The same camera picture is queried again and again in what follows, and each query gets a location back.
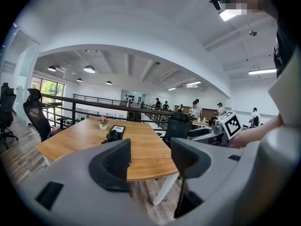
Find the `wooden floor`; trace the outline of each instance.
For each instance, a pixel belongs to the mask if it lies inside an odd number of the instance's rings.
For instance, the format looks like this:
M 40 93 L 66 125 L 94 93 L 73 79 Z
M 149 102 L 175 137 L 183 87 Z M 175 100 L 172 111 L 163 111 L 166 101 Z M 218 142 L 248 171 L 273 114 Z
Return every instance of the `wooden floor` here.
M 7 174 L 15 185 L 22 183 L 29 177 L 36 175 L 46 167 L 46 163 L 35 145 L 41 142 L 38 132 L 33 127 L 23 126 L 17 122 L 16 117 L 9 128 L 14 135 L 19 137 L 17 142 L 14 138 L 7 138 L 9 149 L 0 141 L 0 158 Z M 149 215 L 156 223 L 162 225 L 174 220 L 174 211 L 177 206 L 181 183 L 177 180 L 164 200 L 157 206 L 152 201 L 160 191 L 164 178 L 159 180 L 147 180 L 130 182 L 131 196 L 139 207 Z

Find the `desk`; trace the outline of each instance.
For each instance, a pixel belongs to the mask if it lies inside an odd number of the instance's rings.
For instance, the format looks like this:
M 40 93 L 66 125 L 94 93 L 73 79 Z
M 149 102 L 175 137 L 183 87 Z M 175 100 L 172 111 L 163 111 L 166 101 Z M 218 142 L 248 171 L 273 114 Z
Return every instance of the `desk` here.
M 199 126 L 199 127 L 209 127 L 209 124 L 207 124 L 207 123 L 205 123 L 205 122 L 202 122 L 202 121 L 200 121 L 200 122 L 198 122 L 197 120 L 193 120 L 192 121 L 192 124 L 193 125 L 196 125 L 196 126 Z
M 106 130 L 100 130 L 98 117 L 89 117 L 36 146 L 46 163 L 67 154 L 99 146 L 114 125 L 125 126 L 123 139 L 131 139 L 131 161 L 128 181 L 167 177 L 154 200 L 159 204 L 176 181 L 179 173 L 171 151 L 147 123 L 109 119 Z

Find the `small white pot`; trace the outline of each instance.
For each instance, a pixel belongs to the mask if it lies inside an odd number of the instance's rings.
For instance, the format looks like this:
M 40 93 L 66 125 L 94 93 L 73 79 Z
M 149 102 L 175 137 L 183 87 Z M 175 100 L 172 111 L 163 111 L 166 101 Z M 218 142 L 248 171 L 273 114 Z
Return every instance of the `small white pot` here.
M 105 129 L 107 129 L 107 127 L 108 127 L 108 124 L 106 124 L 105 126 L 103 126 L 101 123 L 99 123 L 100 130 L 105 130 Z

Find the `window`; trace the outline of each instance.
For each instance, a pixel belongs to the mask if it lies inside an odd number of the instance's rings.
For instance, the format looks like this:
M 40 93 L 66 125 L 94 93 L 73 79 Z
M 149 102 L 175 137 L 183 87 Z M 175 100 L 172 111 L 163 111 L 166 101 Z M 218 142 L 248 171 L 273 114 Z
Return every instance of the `window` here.
M 53 96 L 63 96 L 64 93 L 64 84 L 58 83 L 58 82 L 54 82 L 54 81 L 49 81 L 49 80 L 45 80 L 42 78 L 38 78 L 38 77 L 32 77 L 32 89 L 38 89 L 39 91 L 41 91 L 41 93 L 43 94 L 47 94 L 47 95 L 53 95 Z M 56 103 L 56 106 L 62 106 L 62 101 L 61 100 L 54 100 L 51 98 L 46 98 L 46 97 L 42 97 L 42 102 L 43 103 Z M 54 120 L 54 115 L 51 113 L 55 113 L 57 115 L 62 115 L 62 109 L 60 108 L 56 108 L 56 107 L 52 107 L 52 108 L 45 108 L 44 109 L 44 115 L 51 120 Z

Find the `person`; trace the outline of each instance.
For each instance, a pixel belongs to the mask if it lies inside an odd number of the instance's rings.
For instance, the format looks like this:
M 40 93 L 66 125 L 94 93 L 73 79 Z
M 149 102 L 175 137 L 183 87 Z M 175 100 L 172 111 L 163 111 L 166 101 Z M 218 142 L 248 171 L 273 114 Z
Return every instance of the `person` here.
M 202 118 L 202 108 L 201 108 L 201 106 L 199 105 L 199 99 L 196 99 L 196 102 L 197 102 L 197 104 L 198 104 L 198 110 L 199 110 L 199 117 L 200 118 Z
M 219 118 L 221 115 L 224 114 L 225 108 L 222 106 L 222 103 L 221 103 L 221 102 L 218 103 L 217 105 L 218 105 L 218 109 L 217 109 L 216 112 L 214 112 L 214 114 L 217 115 L 217 118 Z
M 260 125 L 260 115 L 257 112 L 257 108 L 254 107 L 253 112 L 250 116 L 249 127 L 250 128 L 258 127 L 259 125 Z
M 156 107 L 160 108 L 161 107 L 161 102 L 159 101 L 159 98 L 156 98 L 157 102 L 156 102 Z
M 163 109 L 168 110 L 169 109 L 169 105 L 167 104 L 167 101 L 165 101 L 165 104 L 162 106 Z
M 293 33 L 290 31 L 288 25 L 290 24 L 292 28 L 297 31 L 299 29 L 297 27 L 297 24 L 294 22 L 294 16 L 291 16 L 290 13 L 287 13 L 287 4 L 285 2 L 281 2 L 281 0 L 222 0 L 226 3 L 226 7 L 228 4 L 246 4 L 247 9 L 252 12 L 266 12 L 271 17 L 277 20 L 277 34 L 276 34 L 276 45 L 274 48 L 271 48 L 273 50 L 274 54 L 274 63 L 275 67 L 277 69 L 277 77 L 282 74 L 283 70 L 286 68 L 286 66 L 289 64 L 294 52 L 296 54 L 296 51 L 298 52 L 297 47 L 297 41 L 293 35 Z M 297 6 L 297 0 L 291 0 L 292 3 L 289 4 L 290 7 Z M 297 68 L 296 63 L 291 64 L 291 68 Z M 290 76 L 288 74 L 285 75 L 281 82 L 279 82 L 280 85 L 284 84 L 284 81 L 286 84 L 291 83 Z M 229 147 L 235 148 L 235 147 L 245 147 L 248 143 L 252 141 L 261 140 L 268 132 L 271 130 L 278 128 L 284 124 L 284 120 L 288 121 L 289 117 L 287 116 L 287 113 L 285 114 L 285 118 L 282 118 L 281 112 L 276 116 L 275 118 L 271 119 L 264 125 L 261 125 L 260 127 L 248 129 L 248 130 L 242 130 L 237 135 L 235 135 L 231 140 Z
M 199 115 L 199 110 L 198 110 L 198 104 L 196 101 L 192 102 L 192 107 L 189 109 L 189 115 L 191 117 L 198 117 Z
M 184 111 L 183 104 L 181 104 L 181 105 L 178 107 L 178 112 L 183 113 L 183 111 Z

